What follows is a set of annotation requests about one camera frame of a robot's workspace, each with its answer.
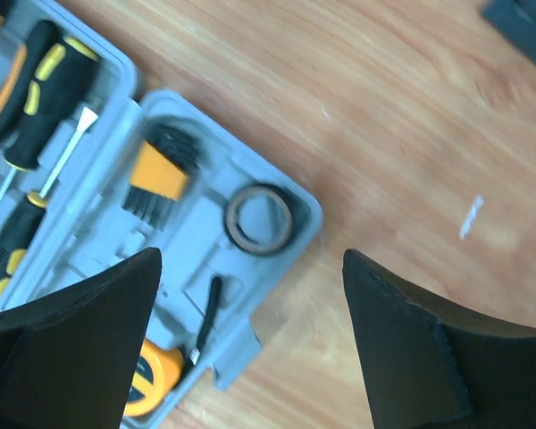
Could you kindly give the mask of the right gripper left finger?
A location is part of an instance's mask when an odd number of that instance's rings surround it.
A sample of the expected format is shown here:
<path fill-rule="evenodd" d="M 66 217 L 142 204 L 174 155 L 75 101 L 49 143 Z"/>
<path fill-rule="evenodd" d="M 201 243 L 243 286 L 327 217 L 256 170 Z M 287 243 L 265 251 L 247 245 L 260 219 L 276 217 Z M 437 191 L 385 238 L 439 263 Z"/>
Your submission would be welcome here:
<path fill-rule="evenodd" d="M 0 428 L 117 428 L 162 273 L 146 248 L 0 312 Z"/>

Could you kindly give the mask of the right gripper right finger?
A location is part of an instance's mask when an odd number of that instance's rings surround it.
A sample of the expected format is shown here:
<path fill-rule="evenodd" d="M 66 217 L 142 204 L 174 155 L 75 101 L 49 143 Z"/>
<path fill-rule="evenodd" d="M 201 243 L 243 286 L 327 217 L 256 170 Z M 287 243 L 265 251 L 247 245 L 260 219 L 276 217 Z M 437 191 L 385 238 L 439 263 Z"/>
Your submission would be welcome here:
<path fill-rule="evenodd" d="M 358 250 L 344 291 L 377 428 L 536 428 L 536 328 L 463 307 Z"/>

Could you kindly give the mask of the yellow tape measure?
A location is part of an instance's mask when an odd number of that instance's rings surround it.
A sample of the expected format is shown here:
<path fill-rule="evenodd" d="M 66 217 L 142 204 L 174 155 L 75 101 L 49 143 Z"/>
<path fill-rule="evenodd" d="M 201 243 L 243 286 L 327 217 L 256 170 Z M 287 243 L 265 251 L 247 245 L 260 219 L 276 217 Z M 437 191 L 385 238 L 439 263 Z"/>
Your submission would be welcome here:
<path fill-rule="evenodd" d="M 144 339 L 123 412 L 125 417 L 143 416 L 155 410 L 179 383 L 183 372 L 196 365 L 213 329 L 223 284 L 220 275 L 211 280 L 203 323 L 188 357 L 180 349 L 160 349 Z"/>

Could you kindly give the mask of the flathead screwdriver black yellow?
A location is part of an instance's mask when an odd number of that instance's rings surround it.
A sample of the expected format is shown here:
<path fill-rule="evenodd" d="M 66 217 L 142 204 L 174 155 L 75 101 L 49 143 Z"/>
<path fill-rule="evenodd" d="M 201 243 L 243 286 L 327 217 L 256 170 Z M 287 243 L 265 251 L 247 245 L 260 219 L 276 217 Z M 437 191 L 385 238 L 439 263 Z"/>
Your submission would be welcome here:
<path fill-rule="evenodd" d="M 0 297 L 25 257 L 46 214 L 55 181 L 81 138 L 97 119 L 96 107 L 86 106 L 82 109 L 76 130 L 41 189 L 26 194 L 4 223 L 0 231 Z"/>

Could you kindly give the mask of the grey plastic tool case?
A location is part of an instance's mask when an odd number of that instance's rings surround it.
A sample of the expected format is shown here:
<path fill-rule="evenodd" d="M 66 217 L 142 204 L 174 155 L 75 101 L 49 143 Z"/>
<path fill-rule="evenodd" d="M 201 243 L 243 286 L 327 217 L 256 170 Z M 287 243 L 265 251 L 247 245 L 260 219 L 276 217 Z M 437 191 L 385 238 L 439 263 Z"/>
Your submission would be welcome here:
<path fill-rule="evenodd" d="M 18 41 L 42 19 L 93 48 L 101 57 L 88 100 L 100 102 L 97 121 L 76 146 L 53 188 L 51 211 L 38 229 L 31 253 L 0 311 L 41 298 L 100 273 L 142 248 L 162 252 L 163 271 L 147 338 L 162 349 L 190 352 L 203 323 L 210 282 L 224 279 L 213 329 L 196 366 L 149 414 L 124 417 L 124 428 L 156 428 L 207 369 L 227 388 L 261 351 L 251 315 L 304 253 L 322 228 L 317 200 L 285 173 L 199 111 L 181 95 L 154 90 L 135 101 L 136 65 L 122 51 L 54 1 L 17 1 L 0 29 L 0 84 Z M 122 208 L 141 137 L 152 122 L 196 136 L 198 172 L 161 229 Z M 292 200 L 294 231 L 282 251 L 266 257 L 235 246 L 224 230 L 224 209 L 235 192 L 265 182 Z"/>

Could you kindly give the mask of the hex key set orange holder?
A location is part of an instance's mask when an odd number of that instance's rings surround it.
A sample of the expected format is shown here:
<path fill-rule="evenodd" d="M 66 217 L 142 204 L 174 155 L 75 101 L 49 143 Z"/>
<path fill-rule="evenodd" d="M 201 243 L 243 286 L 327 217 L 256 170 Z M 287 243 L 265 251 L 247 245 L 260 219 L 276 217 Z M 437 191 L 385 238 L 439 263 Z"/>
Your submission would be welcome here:
<path fill-rule="evenodd" d="M 182 199 L 198 172 L 200 157 L 201 145 L 196 136 L 163 122 L 150 123 L 122 208 L 161 229 L 170 209 Z"/>

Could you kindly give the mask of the phillips screwdriver black yellow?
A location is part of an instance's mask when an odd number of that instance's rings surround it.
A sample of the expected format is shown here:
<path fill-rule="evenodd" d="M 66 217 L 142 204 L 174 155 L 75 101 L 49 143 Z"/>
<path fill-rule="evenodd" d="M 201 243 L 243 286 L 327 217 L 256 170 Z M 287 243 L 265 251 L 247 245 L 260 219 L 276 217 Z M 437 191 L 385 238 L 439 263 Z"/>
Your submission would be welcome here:
<path fill-rule="evenodd" d="M 0 202 L 17 172 L 38 168 L 38 157 L 59 124 L 89 92 L 99 63 L 98 53 L 69 36 L 41 59 L 29 82 L 17 139 L 4 151 L 10 170 L 0 186 Z"/>

